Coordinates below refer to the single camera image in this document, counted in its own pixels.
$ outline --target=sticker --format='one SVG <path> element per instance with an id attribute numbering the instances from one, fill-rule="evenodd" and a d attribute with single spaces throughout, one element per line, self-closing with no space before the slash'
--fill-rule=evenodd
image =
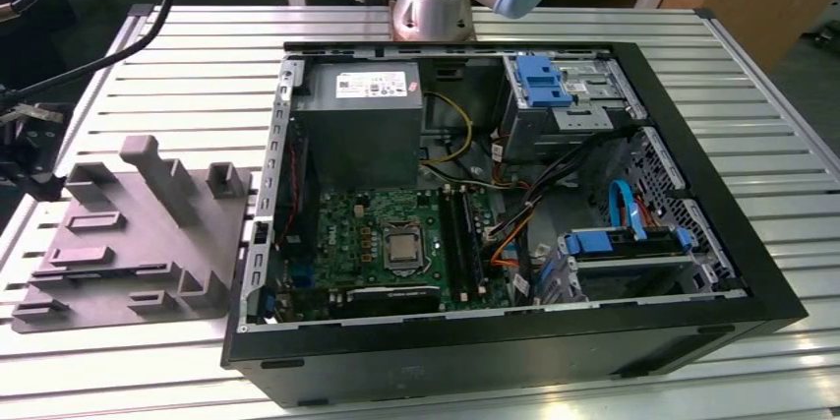
<path id="1" fill-rule="evenodd" d="M 590 93 L 587 85 L 583 83 L 583 81 L 566 83 L 566 90 L 573 93 Z"/>
<path id="2" fill-rule="evenodd" d="M 342 73 L 337 76 L 337 98 L 406 96 L 406 73 L 402 71 Z"/>
<path id="3" fill-rule="evenodd" d="M 505 147 L 494 143 L 493 146 L 490 147 L 490 154 L 494 158 L 494 161 L 502 162 L 502 156 L 505 154 Z"/>
<path id="4" fill-rule="evenodd" d="M 517 287 L 517 290 L 523 292 L 523 295 L 529 296 L 531 284 L 526 281 L 526 278 L 522 277 L 519 274 L 514 276 L 514 287 Z"/>

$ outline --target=metal work surface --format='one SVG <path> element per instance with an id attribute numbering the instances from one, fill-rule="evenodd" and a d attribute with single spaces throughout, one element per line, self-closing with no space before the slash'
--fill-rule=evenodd
<path id="1" fill-rule="evenodd" d="M 130 19 L 118 44 L 150 21 Z M 661 378 L 285 410 L 219 368 L 226 319 L 13 332 L 26 292 L 18 284 L 69 205 L 26 200 L 0 238 L 0 418 L 831 418 L 840 405 L 840 166 L 729 35 L 691 11 L 538 10 L 513 22 L 478 9 L 475 26 L 486 40 L 639 44 L 810 317 Z M 123 138 L 151 133 L 162 157 L 179 157 L 189 169 L 226 160 L 259 171 L 282 48 L 301 40 L 389 40 L 389 13 L 175 8 L 150 48 L 95 77 L 71 132 L 75 157 L 59 170 L 73 160 L 130 170 Z M 257 174 L 253 186 L 259 181 Z"/>

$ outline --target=floor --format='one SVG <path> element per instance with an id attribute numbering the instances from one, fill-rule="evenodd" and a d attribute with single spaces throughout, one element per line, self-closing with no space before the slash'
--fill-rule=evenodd
<path id="1" fill-rule="evenodd" d="M 118 33 L 131 5 L 161 0 L 70 0 L 78 16 L 73 28 L 54 34 L 54 42 L 69 67 L 101 58 Z M 177 0 L 181 5 L 283 5 L 287 0 Z M 359 5 L 353 0 L 310 0 L 314 5 Z M 367 0 L 385 5 L 383 0 Z M 798 107 L 835 152 L 840 153 L 840 53 L 821 50 L 803 39 L 773 74 L 778 87 Z M 75 101 L 85 91 L 81 80 L 46 93 L 41 99 Z M 0 229 L 21 196 L 0 192 Z"/>

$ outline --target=ventilation grille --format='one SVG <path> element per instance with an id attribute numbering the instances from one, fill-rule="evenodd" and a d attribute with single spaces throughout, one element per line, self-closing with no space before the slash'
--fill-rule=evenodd
<path id="1" fill-rule="evenodd" d="M 651 213 L 659 217 L 662 223 L 682 226 L 691 230 L 698 244 L 698 252 L 709 255 L 709 262 L 718 277 L 731 277 L 734 273 L 731 266 L 717 256 L 715 246 L 718 245 L 711 244 L 705 224 L 693 215 L 691 208 L 697 206 L 695 203 L 690 200 L 669 197 L 674 195 L 673 193 L 678 190 L 678 186 L 647 136 L 639 135 L 630 143 L 605 147 L 601 159 L 594 160 L 590 170 L 598 173 L 595 167 L 599 165 L 598 163 L 603 165 L 606 161 L 611 161 L 609 164 L 609 169 L 611 170 L 607 174 L 601 174 L 606 179 L 585 179 L 585 182 L 598 183 L 594 193 L 591 193 L 591 199 L 597 203 L 599 216 L 605 224 L 611 224 L 610 185 L 615 179 L 625 179 L 629 181 L 637 194 L 642 195 L 646 206 Z"/>

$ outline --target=wire bundle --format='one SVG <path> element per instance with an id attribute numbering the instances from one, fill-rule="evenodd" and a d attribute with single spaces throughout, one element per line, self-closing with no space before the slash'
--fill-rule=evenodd
<path id="1" fill-rule="evenodd" d="M 511 231 L 502 245 L 497 249 L 494 257 L 491 258 L 491 264 L 494 266 L 519 266 L 519 263 L 510 260 L 501 260 L 499 257 L 505 252 L 506 246 L 511 243 L 511 241 L 514 241 L 517 236 L 522 232 L 527 231 L 529 222 L 531 221 L 535 214 L 535 208 L 538 206 L 538 203 L 546 196 L 547 190 L 550 189 L 551 185 L 557 181 L 571 175 L 581 168 L 586 157 L 597 147 L 611 140 L 631 137 L 633 135 L 635 135 L 638 130 L 638 125 L 630 125 L 611 132 L 593 135 L 574 150 L 571 150 L 553 164 L 549 165 L 549 167 L 541 174 L 541 177 L 538 177 L 531 187 L 529 188 L 526 196 L 523 197 L 522 206 L 514 216 L 510 217 L 507 220 L 503 220 L 490 230 L 490 236 L 495 236 L 513 224 L 517 224 L 514 230 Z"/>
<path id="2" fill-rule="evenodd" d="M 18 0 L 13 3 L 19 3 L 19 7 L 26 10 L 38 0 Z M 134 53 L 141 51 L 149 44 L 153 42 L 158 34 L 163 29 L 163 25 L 167 22 L 167 17 L 170 16 L 170 10 L 173 10 L 173 4 L 175 0 L 163 0 L 161 4 L 161 12 L 158 12 L 158 18 L 153 23 L 153 27 L 149 30 L 149 33 L 143 36 L 141 40 L 138 40 L 130 47 L 118 51 L 115 54 L 106 56 L 105 58 L 98 59 L 97 61 L 86 64 L 85 66 L 78 67 L 77 69 L 59 74 L 58 76 L 42 81 L 21 90 L 10 90 L 0 97 L 3 100 L 0 102 L 0 112 L 6 109 L 14 107 L 18 104 L 18 101 L 25 100 L 27 97 L 34 94 L 43 92 L 54 88 L 55 86 L 61 86 L 67 84 L 78 79 L 85 78 L 89 74 L 95 73 L 101 69 L 105 69 L 110 66 L 114 66 L 121 61 L 126 60 Z"/>

